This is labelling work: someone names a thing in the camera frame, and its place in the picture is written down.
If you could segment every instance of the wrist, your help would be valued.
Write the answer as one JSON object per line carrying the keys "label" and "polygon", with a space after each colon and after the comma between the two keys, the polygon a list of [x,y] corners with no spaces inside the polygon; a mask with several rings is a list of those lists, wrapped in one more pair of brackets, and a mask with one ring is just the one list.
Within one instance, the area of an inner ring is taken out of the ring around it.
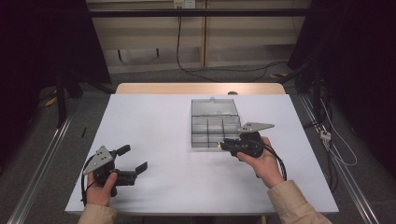
{"label": "wrist", "polygon": [[285,182],[282,176],[275,176],[271,179],[263,179],[264,185],[267,186],[268,189],[275,187],[276,185]]}

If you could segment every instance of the wire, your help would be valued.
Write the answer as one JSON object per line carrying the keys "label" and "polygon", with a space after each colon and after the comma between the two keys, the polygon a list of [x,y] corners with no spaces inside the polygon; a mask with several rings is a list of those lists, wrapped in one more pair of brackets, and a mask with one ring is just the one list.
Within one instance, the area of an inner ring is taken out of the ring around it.
{"label": "wire", "polygon": [[[294,0],[291,3],[291,9],[294,9]],[[298,34],[297,34],[297,31],[296,31],[296,26],[294,24],[294,16],[291,17],[291,22],[293,23],[294,33],[296,34],[296,37],[298,38]]]}
{"label": "wire", "polygon": [[261,77],[264,77],[266,72],[267,72],[267,69],[269,67],[275,66],[275,65],[280,64],[280,63],[287,63],[287,62],[273,62],[273,63],[269,63],[269,64],[267,64],[267,65],[265,65],[263,67],[260,67],[260,68],[241,69],[241,70],[238,70],[238,69],[226,69],[226,68],[201,68],[201,69],[194,69],[194,70],[186,70],[181,65],[180,59],[179,59],[180,33],[181,33],[181,17],[178,17],[177,51],[176,51],[176,53],[177,53],[177,56],[176,56],[177,57],[177,66],[178,66],[178,68],[181,71],[183,71],[187,75],[190,75],[190,76],[193,76],[193,77],[201,77],[201,78],[204,78],[204,79],[209,80],[209,81],[221,82],[221,81],[218,81],[218,80],[215,80],[215,79],[212,79],[212,78],[209,78],[209,77],[200,76],[200,75],[197,75],[197,74],[194,74],[194,73],[196,73],[196,72],[207,72],[207,71],[224,71],[224,72],[241,72],[241,73],[245,73],[245,72],[256,72],[256,71],[264,70],[264,73],[261,76],[253,78],[250,81],[247,81],[247,82],[253,82],[253,81],[256,81],[257,79],[259,79]]}
{"label": "wire", "polygon": [[[330,101],[330,96],[329,93],[327,92],[326,94],[326,102],[329,103]],[[329,116],[329,121],[332,122],[332,106],[330,104],[328,104],[328,112],[330,114]],[[328,132],[331,133],[332,132],[332,125],[329,124],[328,127]],[[332,148],[332,139],[329,141],[329,148]],[[329,176],[330,176],[330,183],[329,183],[329,187],[330,187],[330,191],[332,193],[335,192],[335,190],[337,189],[338,186],[338,174],[337,171],[335,169],[335,164],[332,161],[332,154],[330,153],[330,151],[327,151],[327,167],[329,169]]]}
{"label": "wire", "polygon": [[[324,99],[324,101],[326,102],[326,106],[329,107],[329,108],[330,108],[330,112],[332,112],[332,111],[331,111],[331,108],[332,108],[332,107],[331,107],[330,104],[329,104],[329,101],[330,101],[330,94],[329,94],[329,91],[327,90],[327,88],[320,89],[320,99]],[[306,128],[309,128],[309,127],[312,127],[312,126],[319,125],[320,123],[324,122],[324,120],[326,119],[326,115],[323,114],[321,110],[320,110],[320,113],[319,113],[319,114],[320,114],[320,117],[319,117],[319,118],[317,118],[317,116],[315,115],[315,116],[313,117],[314,120],[313,120],[313,121],[310,121],[310,122],[308,122],[308,123],[306,123],[306,124],[304,124],[304,125],[303,125],[303,128],[306,129]]]}
{"label": "wire", "polygon": [[349,144],[346,142],[346,140],[344,140],[344,138],[337,132],[337,130],[335,130],[334,125],[332,124],[332,121],[331,121],[331,119],[330,119],[329,113],[327,112],[327,109],[326,109],[325,104],[323,103],[323,101],[322,101],[321,99],[320,99],[320,102],[323,104],[323,109],[324,109],[324,111],[325,111],[325,113],[326,113],[327,118],[329,119],[329,123],[330,123],[332,129],[333,129],[334,132],[340,137],[340,139],[346,144],[346,146],[349,148],[350,152],[352,153],[353,157],[355,158],[355,161],[354,161],[353,163],[346,163],[343,159],[341,159],[341,158],[339,158],[338,156],[336,156],[335,153],[334,153],[334,152],[332,151],[332,149],[331,149],[331,145],[330,145],[329,141],[323,140],[323,141],[322,141],[322,142],[323,142],[323,145],[326,147],[326,149],[327,149],[329,152],[332,153],[332,155],[333,155],[338,161],[340,161],[340,162],[343,163],[344,165],[353,166],[353,165],[358,164],[358,158],[356,157],[356,155],[355,155],[355,153],[353,152],[352,148],[349,146]]}
{"label": "wire", "polygon": [[265,143],[259,143],[259,142],[253,141],[253,140],[248,140],[248,141],[251,142],[251,143],[253,143],[253,144],[255,144],[255,145],[257,145],[257,146],[259,146],[259,147],[265,148],[265,149],[266,149],[267,151],[269,151],[273,156],[275,156],[275,158],[276,158],[277,161],[279,162],[280,171],[282,172],[283,179],[284,179],[284,180],[288,180],[288,175],[287,175],[287,173],[286,173],[285,164],[283,163],[282,159],[280,159],[280,157],[276,154],[276,152],[274,151],[274,149],[273,149],[271,146],[269,146],[269,145],[267,145],[267,144],[265,144]]}
{"label": "wire", "polygon": [[[87,161],[86,161],[85,164],[84,164],[84,168],[82,169],[83,171],[85,170],[85,168],[87,168],[87,166],[88,166],[88,164],[90,163],[90,161],[92,160],[92,158],[93,158],[93,156],[91,156],[89,159],[87,159]],[[85,179],[84,174],[81,174],[81,196],[82,196],[81,201],[84,203],[84,206],[85,206],[85,204],[87,204],[87,189],[88,189],[92,184],[94,184],[95,181],[93,181],[93,183],[91,183],[86,189],[84,189],[84,187],[85,187],[84,179]]]}

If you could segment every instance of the white cable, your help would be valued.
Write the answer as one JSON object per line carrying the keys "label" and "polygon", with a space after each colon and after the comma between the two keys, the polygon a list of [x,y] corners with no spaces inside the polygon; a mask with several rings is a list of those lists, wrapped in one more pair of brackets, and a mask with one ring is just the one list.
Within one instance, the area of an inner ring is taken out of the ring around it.
{"label": "white cable", "polygon": [[[329,113],[327,112],[326,105],[323,103],[323,101],[322,101],[321,99],[320,99],[320,102],[323,104],[324,112],[326,113],[326,116],[327,116],[327,119],[328,119],[329,122],[330,122],[330,125],[332,125],[332,120],[330,119]],[[344,140],[344,138],[341,137],[341,135],[337,132],[337,130],[335,130],[334,125],[332,125],[332,129],[333,129],[334,132],[340,137],[340,139],[346,144],[346,146],[349,148],[350,152],[352,153],[353,157],[355,158],[355,162],[353,162],[353,163],[346,163],[346,162],[344,162],[343,159],[337,157],[337,156],[334,154],[334,152],[330,149],[329,142],[323,140],[323,143],[324,143],[326,149],[327,149],[328,151],[330,151],[330,152],[334,155],[334,157],[335,157],[338,161],[340,161],[341,163],[343,163],[344,165],[353,166],[353,165],[358,164],[358,158],[356,157],[355,152],[353,152],[352,148],[349,146],[349,144],[346,142],[346,140]]]}

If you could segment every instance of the clear plastic organizer box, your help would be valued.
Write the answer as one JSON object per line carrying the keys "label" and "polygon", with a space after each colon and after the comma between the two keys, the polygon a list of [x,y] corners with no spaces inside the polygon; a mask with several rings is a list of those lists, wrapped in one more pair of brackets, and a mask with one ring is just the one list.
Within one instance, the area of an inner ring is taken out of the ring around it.
{"label": "clear plastic organizer box", "polygon": [[233,99],[191,100],[192,147],[217,147],[223,138],[239,138],[240,128]]}

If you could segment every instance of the white table surface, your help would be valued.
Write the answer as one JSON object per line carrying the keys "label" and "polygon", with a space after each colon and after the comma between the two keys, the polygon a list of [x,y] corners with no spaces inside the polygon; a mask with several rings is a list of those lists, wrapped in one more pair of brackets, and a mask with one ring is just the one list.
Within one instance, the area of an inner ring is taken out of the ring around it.
{"label": "white table surface", "polygon": [[[133,171],[148,162],[147,171],[138,176],[134,186],[117,187],[112,207],[141,216],[252,216],[275,212],[267,187],[250,166],[219,148],[191,147],[191,99],[212,96],[234,99],[242,124],[274,123],[275,128],[260,133],[270,138],[285,163],[288,179],[299,185],[318,212],[338,212],[286,94],[112,95],[87,159],[101,145],[108,150],[131,145],[131,151],[116,158],[116,168]],[[80,213],[84,209],[79,181],[66,212]]]}

